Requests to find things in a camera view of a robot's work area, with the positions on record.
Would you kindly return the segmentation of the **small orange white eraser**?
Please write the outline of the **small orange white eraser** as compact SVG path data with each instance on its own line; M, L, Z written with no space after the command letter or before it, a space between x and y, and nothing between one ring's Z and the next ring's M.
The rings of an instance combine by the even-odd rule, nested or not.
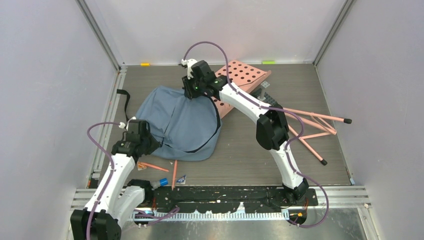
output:
M137 169L139 170L139 171L142 171L142 170L146 170L148 167L144 164L144 163L142 163L142 162L138 162L137 163Z

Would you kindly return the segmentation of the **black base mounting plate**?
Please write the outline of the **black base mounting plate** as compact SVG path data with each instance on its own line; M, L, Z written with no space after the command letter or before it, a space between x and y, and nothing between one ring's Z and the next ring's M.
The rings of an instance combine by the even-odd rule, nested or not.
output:
M168 213L178 207L180 213L234 213L245 209L248 214L277 213L282 209L318 206L316 191L309 188L296 200L281 186L169 186L159 187L147 194L140 208Z

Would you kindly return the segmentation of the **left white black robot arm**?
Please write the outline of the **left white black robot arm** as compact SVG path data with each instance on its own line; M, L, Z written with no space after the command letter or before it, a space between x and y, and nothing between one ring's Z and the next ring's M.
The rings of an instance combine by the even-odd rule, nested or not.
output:
M119 240L134 210L153 202L154 188L150 181L133 179L128 186L125 182L138 159L152 154L160 144L146 120L131 119L120 126L125 129L123 137L106 153L109 165L95 193L82 209L75 209L70 216L75 240Z

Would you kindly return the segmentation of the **pink perforated music stand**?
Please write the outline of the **pink perforated music stand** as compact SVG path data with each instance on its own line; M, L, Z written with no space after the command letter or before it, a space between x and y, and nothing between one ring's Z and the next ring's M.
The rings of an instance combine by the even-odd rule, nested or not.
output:
M271 73L272 72L270 70L261 70L247 63L243 63L238 60L232 60L227 66L223 66L221 69L219 69L216 75L218 77L225 77L226 75L229 75L230 80L233 83L235 83L245 92L251 93L255 88L259 87L260 84L271 75ZM321 130L320 133L303 135L299 138L299 141L320 161L322 165L327 165L327 161L307 143L307 139L329 135L335 136L337 134L337 130L329 123L329 121L351 124L353 120L350 118L324 115L293 108L288 108L287 110L298 115L304 124Z

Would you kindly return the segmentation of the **blue grey glue stick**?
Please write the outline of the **blue grey glue stick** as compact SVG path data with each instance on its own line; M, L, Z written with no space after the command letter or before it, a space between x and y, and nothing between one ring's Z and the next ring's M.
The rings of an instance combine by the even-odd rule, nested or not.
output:
M160 187L163 187L163 186L168 185L168 179L167 178L162 178L160 180L150 181L150 184L151 184L152 188L154 190L156 190L156 189L158 189Z

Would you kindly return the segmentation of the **dark grey lego plate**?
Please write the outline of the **dark grey lego plate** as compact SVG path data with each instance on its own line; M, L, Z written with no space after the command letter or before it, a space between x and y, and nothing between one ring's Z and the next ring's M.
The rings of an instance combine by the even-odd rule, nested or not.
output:
M266 88L268 88L269 86L270 84L266 80L264 80L260 84L260 86L253 90L250 94L254 98L264 103L270 104L271 106L275 106L278 102L266 92Z

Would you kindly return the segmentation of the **orange pencil long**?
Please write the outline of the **orange pencil long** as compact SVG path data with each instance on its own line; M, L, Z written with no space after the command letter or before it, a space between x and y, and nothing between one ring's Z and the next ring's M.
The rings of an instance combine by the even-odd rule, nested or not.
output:
M178 161L175 160L174 164L173 164L172 182L171 182L171 190L172 191L175 189L175 185L176 185L177 168L178 168Z

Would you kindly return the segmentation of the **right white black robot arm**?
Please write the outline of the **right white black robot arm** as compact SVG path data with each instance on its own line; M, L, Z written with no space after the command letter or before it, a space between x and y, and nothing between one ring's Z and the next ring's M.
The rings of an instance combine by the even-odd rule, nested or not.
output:
M278 104L270 105L251 96L236 84L237 80L259 83L266 73L237 60L218 73L204 60L183 59L181 66L187 70L182 78L185 97L210 97L238 109L255 123L256 141L270 152L280 171L283 198L291 205L299 205L306 197L309 184L288 145L289 126L284 110Z

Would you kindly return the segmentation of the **orange pencil short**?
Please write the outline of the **orange pencil short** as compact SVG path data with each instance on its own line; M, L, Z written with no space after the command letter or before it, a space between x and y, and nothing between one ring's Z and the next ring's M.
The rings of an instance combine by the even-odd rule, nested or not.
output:
M169 172L168 169L162 168L162 167L154 165L154 164L150 164L150 163L146 163L146 162L141 162L141 163L144 163L147 166L147 168L153 168L153 169L156 169L156 170L159 170L159 171Z

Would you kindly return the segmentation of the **blue fabric backpack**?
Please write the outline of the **blue fabric backpack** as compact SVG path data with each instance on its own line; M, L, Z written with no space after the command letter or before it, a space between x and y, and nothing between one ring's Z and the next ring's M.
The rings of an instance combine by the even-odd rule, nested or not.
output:
M155 88L141 104L135 119L146 120L160 146L156 157L197 162L214 152L222 121L214 101L207 96L189 99L184 90Z

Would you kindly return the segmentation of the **aluminium front rail frame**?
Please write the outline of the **aluminium front rail frame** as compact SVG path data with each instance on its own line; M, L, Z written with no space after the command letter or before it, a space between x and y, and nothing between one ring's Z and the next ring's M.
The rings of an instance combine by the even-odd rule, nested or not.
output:
M234 105L256 124L258 143L272 155L282 177L281 186L187 186L171 190L154 188L146 180L125 180L143 155L157 147L150 125L144 120L131 119L123 139L109 155L108 173L83 209L75 209L70 217L72 226L113 225L123 227L135 215L153 224L162 219L181 219L188 215L195 219L233 220L239 208L243 219L257 219L265 213L280 213L292 225L304 228L303 214L307 207L331 208L370 206L364 187L311 188L311 179L295 165L285 110L265 104L248 96L245 91L225 76L212 77L204 69L196 68L183 78L188 96L216 97Z

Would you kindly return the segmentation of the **green tape marker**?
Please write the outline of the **green tape marker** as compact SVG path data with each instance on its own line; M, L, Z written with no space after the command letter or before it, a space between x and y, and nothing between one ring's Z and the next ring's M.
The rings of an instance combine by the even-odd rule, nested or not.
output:
M262 61L261 64L262 65L274 65L274 64L276 64L276 62L271 61L271 60L266 60L266 61Z

